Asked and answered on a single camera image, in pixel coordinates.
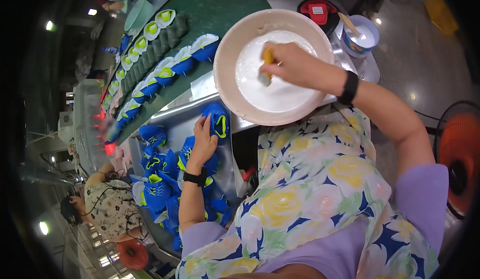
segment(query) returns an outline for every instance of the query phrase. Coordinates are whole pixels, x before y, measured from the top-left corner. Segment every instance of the mint green bowl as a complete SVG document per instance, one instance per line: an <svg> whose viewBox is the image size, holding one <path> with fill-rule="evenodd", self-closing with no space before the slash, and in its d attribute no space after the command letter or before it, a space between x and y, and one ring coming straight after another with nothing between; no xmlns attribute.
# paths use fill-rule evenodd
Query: mint green bowl
<svg viewBox="0 0 480 279"><path fill-rule="evenodd" d="M147 0L137 0L128 13L124 26L125 31L142 28L150 17L152 17L152 4Z"/></svg>

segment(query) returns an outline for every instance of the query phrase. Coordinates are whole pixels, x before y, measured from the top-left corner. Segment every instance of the hair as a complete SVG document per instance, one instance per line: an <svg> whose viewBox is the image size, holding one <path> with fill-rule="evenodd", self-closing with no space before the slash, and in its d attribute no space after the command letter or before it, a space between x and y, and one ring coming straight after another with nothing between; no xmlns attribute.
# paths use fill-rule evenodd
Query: hair
<svg viewBox="0 0 480 279"><path fill-rule="evenodd" d="M68 195L60 202L60 213L70 226L76 226L81 223L80 213L70 203L71 197Z"/></svg>

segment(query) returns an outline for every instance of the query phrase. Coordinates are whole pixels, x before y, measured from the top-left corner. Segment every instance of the white glue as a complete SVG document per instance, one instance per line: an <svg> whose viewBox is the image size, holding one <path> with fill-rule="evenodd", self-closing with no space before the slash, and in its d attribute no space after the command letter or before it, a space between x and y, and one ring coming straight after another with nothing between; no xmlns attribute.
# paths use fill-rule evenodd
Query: white glue
<svg viewBox="0 0 480 279"><path fill-rule="evenodd" d="M271 31L247 43L240 52L235 67L235 81L243 97L258 109L268 112L286 112L309 101L315 90L298 87L272 76L270 86L263 86L257 79L264 43L295 42L300 48L317 57L312 45L303 37L290 31Z"/></svg>
<svg viewBox="0 0 480 279"><path fill-rule="evenodd" d="M365 25L355 26L360 33L359 37L355 37L350 30L346 31L346 35L362 48L371 48L375 45L375 38L372 32Z"/></svg>

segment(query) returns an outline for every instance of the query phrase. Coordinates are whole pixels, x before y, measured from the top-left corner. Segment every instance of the beige bowl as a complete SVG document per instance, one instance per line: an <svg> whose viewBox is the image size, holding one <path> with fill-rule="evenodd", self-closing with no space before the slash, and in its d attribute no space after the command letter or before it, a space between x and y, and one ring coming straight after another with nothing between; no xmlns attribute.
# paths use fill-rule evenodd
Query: beige bowl
<svg viewBox="0 0 480 279"><path fill-rule="evenodd" d="M305 38L314 48L317 58L333 64L334 56L325 33L311 19L284 9L268 9L250 14L238 21L220 42L213 61L213 76L219 95L236 115L252 123L279 126L299 120L323 101L325 94L315 91L303 105L285 112L268 112L250 104L240 93L235 80L238 55L252 39L267 32L285 30Z"/></svg>

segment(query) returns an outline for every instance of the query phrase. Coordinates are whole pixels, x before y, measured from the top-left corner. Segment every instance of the floral shirt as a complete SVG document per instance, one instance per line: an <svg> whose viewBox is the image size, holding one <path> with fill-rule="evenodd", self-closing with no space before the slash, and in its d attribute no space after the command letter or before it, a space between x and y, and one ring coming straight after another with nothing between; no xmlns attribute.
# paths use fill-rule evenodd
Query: floral shirt
<svg viewBox="0 0 480 279"><path fill-rule="evenodd" d="M93 209L90 215L95 222L95 228L103 237L112 240L141 225L141 217L131 190L132 187L121 180L111 180L85 188L85 207L87 211Z"/></svg>
<svg viewBox="0 0 480 279"><path fill-rule="evenodd" d="M334 107L265 129L259 186L240 204L233 233L186 254L177 278L268 271L275 259L345 228L364 233L357 278L432 275L435 249L388 201L392 189L375 168L369 119Z"/></svg>

